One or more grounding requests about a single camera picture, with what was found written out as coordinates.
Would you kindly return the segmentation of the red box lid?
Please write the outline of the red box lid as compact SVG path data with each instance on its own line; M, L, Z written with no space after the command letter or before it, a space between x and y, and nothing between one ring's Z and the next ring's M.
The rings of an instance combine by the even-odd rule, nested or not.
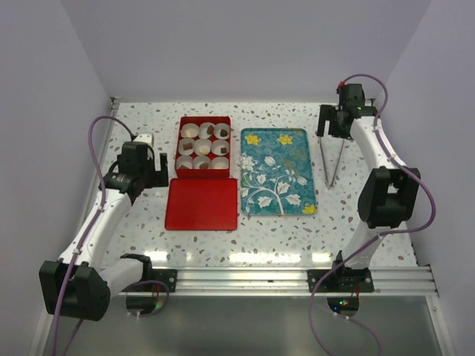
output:
M238 228L236 179L170 181L165 228L169 231L234 231Z

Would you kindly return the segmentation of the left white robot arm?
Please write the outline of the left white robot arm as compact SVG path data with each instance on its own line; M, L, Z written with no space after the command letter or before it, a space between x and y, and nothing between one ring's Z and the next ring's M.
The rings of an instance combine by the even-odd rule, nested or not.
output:
M58 260L43 262L39 270L49 314L98 321L121 291L152 287L154 272L145 255L124 254L111 267L100 267L117 226L136 199L145 190L168 186L167 164L166 154L154 155L149 133L122 145L117 168L104 176L83 226Z

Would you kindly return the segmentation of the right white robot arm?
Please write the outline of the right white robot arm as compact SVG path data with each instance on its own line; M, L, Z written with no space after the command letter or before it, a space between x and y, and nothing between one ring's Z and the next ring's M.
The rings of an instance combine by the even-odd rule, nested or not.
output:
M322 105L316 135L354 141L363 154L369 175L358 198L360 223L348 244L339 251L330 274L333 287L347 291L357 282L355 270L370 261L388 231L397 229L412 214L419 190L419 170L407 168L389 143L378 111L366 104L361 84L340 82L338 104Z

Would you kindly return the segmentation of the metal tweezers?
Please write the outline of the metal tweezers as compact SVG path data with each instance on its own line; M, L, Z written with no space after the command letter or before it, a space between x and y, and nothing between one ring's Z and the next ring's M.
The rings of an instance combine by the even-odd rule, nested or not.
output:
M323 143L323 137L322 136L317 136L318 140L318 147L321 155L321 163L322 163L322 169L324 172L324 183L327 188L333 188L335 185L336 181L336 176L338 173L339 165L341 162L341 158L343 155L344 147L345 147L345 140L341 139L341 144L339 145L338 149L338 156L336 158L335 164L334 164L334 169L332 173L330 174L329 166L327 164L327 158L324 150L324 143Z

